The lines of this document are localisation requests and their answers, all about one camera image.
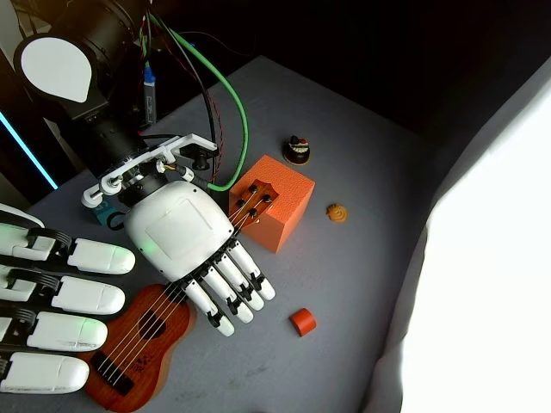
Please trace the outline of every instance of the blue light strip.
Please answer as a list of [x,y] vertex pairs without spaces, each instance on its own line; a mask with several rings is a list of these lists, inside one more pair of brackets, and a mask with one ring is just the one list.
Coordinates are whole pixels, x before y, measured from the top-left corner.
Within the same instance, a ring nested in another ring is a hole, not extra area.
[[3,123],[4,126],[6,126],[6,129],[8,129],[8,132],[11,134],[11,136],[14,137],[17,144],[23,149],[23,151],[27,154],[28,158],[34,163],[34,166],[36,166],[36,169],[40,171],[42,176],[48,181],[50,185],[52,185],[53,189],[57,189],[58,186],[53,181],[53,179],[48,175],[46,170],[42,167],[38,159],[33,155],[33,152],[31,152],[30,149],[28,149],[28,146],[23,142],[23,139],[19,137],[15,129],[9,124],[8,120],[5,118],[2,112],[0,112],[0,121]]

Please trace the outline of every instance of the ukulele body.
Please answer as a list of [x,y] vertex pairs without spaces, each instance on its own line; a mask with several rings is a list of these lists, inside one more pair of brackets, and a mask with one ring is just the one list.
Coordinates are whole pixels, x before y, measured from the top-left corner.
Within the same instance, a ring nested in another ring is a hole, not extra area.
[[105,344],[79,355],[90,367],[84,389],[105,409],[136,411],[163,388],[172,350],[195,322],[195,309],[179,303],[183,292],[172,290],[169,297],[169,291],[163,285],[144,288],[108,324]]

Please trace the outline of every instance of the ukulele sound hole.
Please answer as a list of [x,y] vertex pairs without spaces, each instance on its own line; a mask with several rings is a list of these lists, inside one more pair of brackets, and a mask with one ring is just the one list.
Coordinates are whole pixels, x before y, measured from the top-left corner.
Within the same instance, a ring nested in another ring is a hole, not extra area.
[[158,318],[151,310],[149,310],[139,321],[139,335],[146,340],[160,337],[165,330],[166,324],[164,320]]

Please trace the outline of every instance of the ukulele headstock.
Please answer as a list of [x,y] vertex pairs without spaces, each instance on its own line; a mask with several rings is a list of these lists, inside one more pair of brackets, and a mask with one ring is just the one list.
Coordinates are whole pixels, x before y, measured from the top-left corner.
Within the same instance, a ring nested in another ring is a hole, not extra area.
[[271,184],[256,179],[230,206],[229,219],[233,226],[242,230],[260,220],[260,216],[271,208],[279,194]]

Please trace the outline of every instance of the ukulele bridge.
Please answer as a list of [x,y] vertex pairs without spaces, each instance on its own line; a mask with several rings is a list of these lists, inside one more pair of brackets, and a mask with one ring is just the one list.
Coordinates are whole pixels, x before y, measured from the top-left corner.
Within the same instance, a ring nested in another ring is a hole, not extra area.
[[122,396],[126,396],[132,390],[134,382],[102,351],[96,351],[90,359],[90,365]]

